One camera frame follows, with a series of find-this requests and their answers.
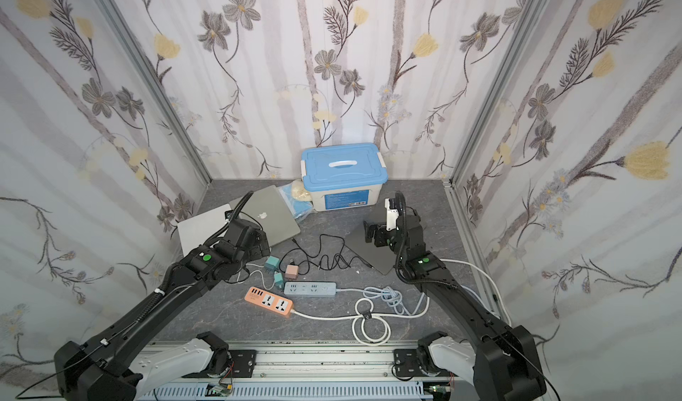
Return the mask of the teal charger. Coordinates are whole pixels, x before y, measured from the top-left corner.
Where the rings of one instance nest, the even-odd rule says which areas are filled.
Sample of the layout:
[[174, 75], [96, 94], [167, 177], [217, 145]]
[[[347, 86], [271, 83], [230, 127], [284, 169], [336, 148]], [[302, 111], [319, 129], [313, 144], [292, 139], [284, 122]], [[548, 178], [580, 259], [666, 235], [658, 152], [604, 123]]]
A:
[[285, 280], [283, 274], [279, 271], [274, 273], [274, 284], [277, 289], [284, 291]]
[[277, 272], [280, 269], [281, 259], [275, 256], [270, 256], [266, 259], [264, 268], [271, 272]]

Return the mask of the pink charger plug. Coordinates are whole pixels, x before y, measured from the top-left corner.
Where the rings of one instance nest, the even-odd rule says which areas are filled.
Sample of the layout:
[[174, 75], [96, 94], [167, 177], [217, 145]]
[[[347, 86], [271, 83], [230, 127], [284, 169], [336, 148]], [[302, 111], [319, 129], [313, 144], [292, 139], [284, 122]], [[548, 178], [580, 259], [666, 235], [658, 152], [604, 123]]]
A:
[[299, 267], [294, 264], [289, 264], [286, 266], [284, 278], [286, 280], [296, 280], [299, 275]]

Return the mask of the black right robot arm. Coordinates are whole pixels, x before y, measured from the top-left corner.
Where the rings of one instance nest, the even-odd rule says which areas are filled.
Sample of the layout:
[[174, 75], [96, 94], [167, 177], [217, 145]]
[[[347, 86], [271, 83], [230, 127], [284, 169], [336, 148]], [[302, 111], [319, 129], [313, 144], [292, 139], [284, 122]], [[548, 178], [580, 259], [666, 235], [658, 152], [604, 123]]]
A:
[[395, 254], [399, 279], [434, 301], [465, 332], [469, 343], [431, 341], [428, 357], [435, 367], [468, 381], [481, 400], [535, 400], [547, 383], [533, 336], [511, 327], [463, 290], [447, 266], [426, 248], [418, 216], [402, 215], [395, 224], [363, 222], [367, 243]]

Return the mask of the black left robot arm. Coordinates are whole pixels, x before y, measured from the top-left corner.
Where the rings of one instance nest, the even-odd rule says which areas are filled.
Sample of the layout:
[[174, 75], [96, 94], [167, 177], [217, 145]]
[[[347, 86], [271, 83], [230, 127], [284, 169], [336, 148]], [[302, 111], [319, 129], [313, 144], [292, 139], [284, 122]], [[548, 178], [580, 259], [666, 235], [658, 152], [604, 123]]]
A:
[[189, 361], [162, 367], [134, 361], [172, 319], [248, 262], [270, 255], [260, 225], [234, 218], [220, 231], [175, 262], [162, 283], [122, 319], [87, 342], [68, 342], [54, 355], [58, 392], [67, 400], [134, 400], [185, 374], [218, 374], [227, 369], [227, 344], [216, 335], [200, 335], [200, 365]]

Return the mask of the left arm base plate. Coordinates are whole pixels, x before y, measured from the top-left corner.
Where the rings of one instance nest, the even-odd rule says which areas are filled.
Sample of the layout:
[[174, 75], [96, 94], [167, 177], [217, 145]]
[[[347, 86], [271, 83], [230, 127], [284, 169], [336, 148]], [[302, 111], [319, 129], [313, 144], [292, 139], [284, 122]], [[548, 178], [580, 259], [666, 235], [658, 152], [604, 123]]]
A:
[[255, 349], [231, 349], [227, 354], [227, 364], [220, 374], [220, 378], [252, 378], [255, 365], [257, 365]]

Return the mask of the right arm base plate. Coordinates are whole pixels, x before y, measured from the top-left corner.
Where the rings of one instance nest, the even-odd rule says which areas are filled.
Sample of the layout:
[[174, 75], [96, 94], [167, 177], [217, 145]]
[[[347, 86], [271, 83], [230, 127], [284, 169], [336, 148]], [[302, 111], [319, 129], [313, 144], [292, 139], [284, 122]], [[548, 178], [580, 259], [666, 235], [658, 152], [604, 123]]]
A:
[[426, 367], [419, 361], [416, 349], [394, 349], [393, 357], [392, 373], [394, 377], [400, 380], [450, 376], [450, 373], [445, 370], [427, 371]]

